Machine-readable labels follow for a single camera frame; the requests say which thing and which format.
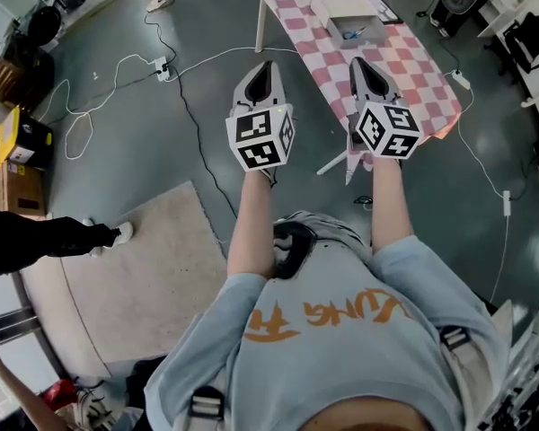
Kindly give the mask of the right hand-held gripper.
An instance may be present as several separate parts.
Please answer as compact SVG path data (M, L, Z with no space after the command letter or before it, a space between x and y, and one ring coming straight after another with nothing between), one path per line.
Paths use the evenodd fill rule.
M409 159L423 132L394 79L364 58L354 57L349 65L349 82L357 111L348 116L348 151Z

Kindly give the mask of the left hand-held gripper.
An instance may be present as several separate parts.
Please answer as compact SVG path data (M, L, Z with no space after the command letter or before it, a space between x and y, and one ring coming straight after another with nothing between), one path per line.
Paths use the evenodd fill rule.
M258 64L235 87L236 104L225 120L238 163L246 172L261 172L271 187L277 183L277 168L288 161L296 136L293 106L281 103L281 88L277 64L271 60Z

